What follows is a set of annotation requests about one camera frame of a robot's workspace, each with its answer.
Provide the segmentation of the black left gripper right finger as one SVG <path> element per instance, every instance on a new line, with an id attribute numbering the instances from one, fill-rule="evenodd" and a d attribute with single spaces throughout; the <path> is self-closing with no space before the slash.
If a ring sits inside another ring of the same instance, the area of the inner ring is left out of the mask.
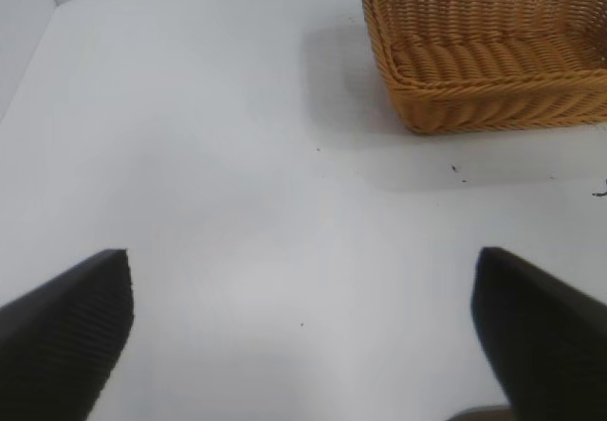
<path id="1" fill-rule="evenodd" d="M 515 419 L 605 419 L 605 304 L 514 253 L 485 247 L 470 308 Z"/>

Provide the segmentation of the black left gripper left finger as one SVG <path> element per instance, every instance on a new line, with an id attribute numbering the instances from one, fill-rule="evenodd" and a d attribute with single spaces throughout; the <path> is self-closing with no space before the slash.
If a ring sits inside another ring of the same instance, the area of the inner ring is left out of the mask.
<path id="1" fill-rule="evenodd" d="M 1 417 L 84 420 L 134 323 L 128 256 L 106 249 L 1 308 Z"/>

